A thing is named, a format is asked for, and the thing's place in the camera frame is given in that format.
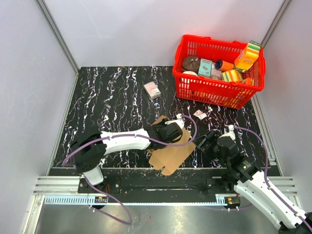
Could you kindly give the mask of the brown cardboard box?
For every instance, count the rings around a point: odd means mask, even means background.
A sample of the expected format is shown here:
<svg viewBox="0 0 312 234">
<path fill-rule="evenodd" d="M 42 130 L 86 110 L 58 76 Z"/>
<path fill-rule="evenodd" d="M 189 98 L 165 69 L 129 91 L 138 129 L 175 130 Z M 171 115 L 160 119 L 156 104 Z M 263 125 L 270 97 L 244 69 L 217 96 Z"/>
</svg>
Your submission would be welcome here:
<svg viewBox="0 0 312 234">
<path fill-rule="evenodd" d="M 192 142 L 179 147 L 166 146 L 158 150 L 147 149 L 147 152 L 151 153 L 149 164 L 155 170 L 160 170 L 163 176 L 170 176 L 194 150 L 195 144 Z"/>
</svg>

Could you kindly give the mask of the small white paper packet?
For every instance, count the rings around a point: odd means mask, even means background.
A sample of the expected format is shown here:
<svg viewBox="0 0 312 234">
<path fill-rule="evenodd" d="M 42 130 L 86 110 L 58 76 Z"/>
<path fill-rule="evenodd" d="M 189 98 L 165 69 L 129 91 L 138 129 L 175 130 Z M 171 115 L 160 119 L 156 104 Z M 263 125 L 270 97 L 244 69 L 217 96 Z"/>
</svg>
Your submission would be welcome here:
<svg viewBox="0 0 312 234">
<path fill-rule="evenodd" d="M 207 117 L 207 114 L 202 112 L 201 110 L 197 110 L 195 113 L 194 113 L 194 116 L 197 117 L 198 119 L 200 120 L 203 120 L 204 118 Z"/>
</svg>

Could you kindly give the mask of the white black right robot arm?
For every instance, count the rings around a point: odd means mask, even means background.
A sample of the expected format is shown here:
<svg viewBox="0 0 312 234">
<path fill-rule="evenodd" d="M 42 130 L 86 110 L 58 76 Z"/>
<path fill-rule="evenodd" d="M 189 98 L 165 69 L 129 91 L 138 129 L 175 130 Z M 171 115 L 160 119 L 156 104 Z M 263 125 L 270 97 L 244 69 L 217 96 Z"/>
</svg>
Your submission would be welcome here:
<svg viewBox="0 0 312 234">
<path fill-rule="evenodd" d="M 274 225 L 280 234 L 310 234 L 312 214 L 308 213 L 269 181 L 267 169 L 262 170 L 255 162 L 250 162 L 238 150 L 235 142 L 234 126 L 221 134 L 211 130 L 203 135 L 197 145 L 204 153 L 212 153 L 225 160 L 226 172 L 220 179 L 207 179 L 208 192 L 236 193 L 245 197 Z"/>
</svg>

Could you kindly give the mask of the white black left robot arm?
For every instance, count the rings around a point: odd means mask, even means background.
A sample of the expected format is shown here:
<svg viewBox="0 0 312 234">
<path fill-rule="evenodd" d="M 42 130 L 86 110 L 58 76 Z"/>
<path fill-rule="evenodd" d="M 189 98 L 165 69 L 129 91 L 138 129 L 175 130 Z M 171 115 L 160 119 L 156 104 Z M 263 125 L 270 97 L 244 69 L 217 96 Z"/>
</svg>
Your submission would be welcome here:
<svg viewBox="0 0 312 234">
<path fill-rule="evenodd" d="M 162 120 L 151 126 L 130 132 L 100 132 L 95 130 L 83 133 L 70 145 L 72 152 L 87 146 L 73 155 L 74 165 L 79 174 L 89 180 L 89 188 L 95 193 L 105 189 L 106 182 L 101 172 L 100 160 L 110 153 L 126 150 L 158 150 L 167 144 L 178 142 L 183 136 L 184 121 Z"/>
</svg>

